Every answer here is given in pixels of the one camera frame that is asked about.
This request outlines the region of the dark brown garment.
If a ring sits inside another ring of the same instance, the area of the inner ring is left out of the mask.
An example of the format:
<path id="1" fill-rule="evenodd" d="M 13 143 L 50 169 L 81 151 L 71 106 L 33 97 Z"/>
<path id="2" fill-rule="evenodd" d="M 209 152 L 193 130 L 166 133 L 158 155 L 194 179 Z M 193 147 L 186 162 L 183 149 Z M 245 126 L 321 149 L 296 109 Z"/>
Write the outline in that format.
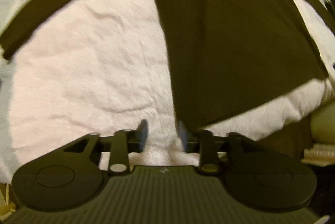
<path id="1" fill-rule="evenodd" d="M 9 60 L 72 0 L 30 0 L 1 35 Z M 303 0 L 334 30 L 330 5 Z M 165 35 L 175 115 L 190 129 L 216 124 L 308 83 L 334 86 L 334 60 L 293 0 L 155 0 Z"/>

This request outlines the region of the pink and blue bedspread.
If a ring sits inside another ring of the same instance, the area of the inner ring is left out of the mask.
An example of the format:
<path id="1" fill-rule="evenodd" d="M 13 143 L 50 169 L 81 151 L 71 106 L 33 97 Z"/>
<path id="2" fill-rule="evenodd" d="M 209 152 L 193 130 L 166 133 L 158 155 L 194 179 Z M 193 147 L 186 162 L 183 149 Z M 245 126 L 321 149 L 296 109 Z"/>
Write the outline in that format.
<path id="1" fill-rule="evenodd" d="M 30 0 L 17 2 L 2 34 Z M 334 30 L 293 0 L 315 41 L 334 60 Z M 306 84 L 287 95 L 200 129 L 255 141 L 300 124 L 334 101 L 334 86 Z M 72 0 L 1 61 L 1 182 L 25 163 L 88 133 L 102 136 L 149 123 L 133 165 L 197 165 L 177 136 L 169 59 L 155 0 Z"/>

